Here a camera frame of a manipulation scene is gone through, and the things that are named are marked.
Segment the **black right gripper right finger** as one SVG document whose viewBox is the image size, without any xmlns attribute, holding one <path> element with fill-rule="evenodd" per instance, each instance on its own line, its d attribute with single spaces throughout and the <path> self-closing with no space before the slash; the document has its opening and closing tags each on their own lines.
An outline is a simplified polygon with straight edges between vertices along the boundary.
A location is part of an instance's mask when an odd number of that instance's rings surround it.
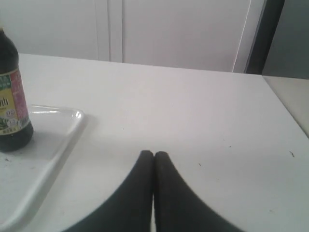
<svg viewBox="0 0 309 232">
<path fill-rule="evenodd" d="M 154 156 L 154 216 L 158 232 L 240 232 L 186 184 L 168 153 Z"/>
</svg>

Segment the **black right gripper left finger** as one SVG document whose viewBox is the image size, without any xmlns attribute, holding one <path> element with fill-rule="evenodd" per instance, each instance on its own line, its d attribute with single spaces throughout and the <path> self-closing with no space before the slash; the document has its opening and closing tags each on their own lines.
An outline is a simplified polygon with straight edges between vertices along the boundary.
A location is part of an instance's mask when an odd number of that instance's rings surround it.
<svg viewBox="0 0 309 232">
<path fill-rule="evenodd" d="M 151 230 L 154 155 L 141 151 L 119 188 L 94 212 L 67 232 L 149 232 Z"/>
</svg>

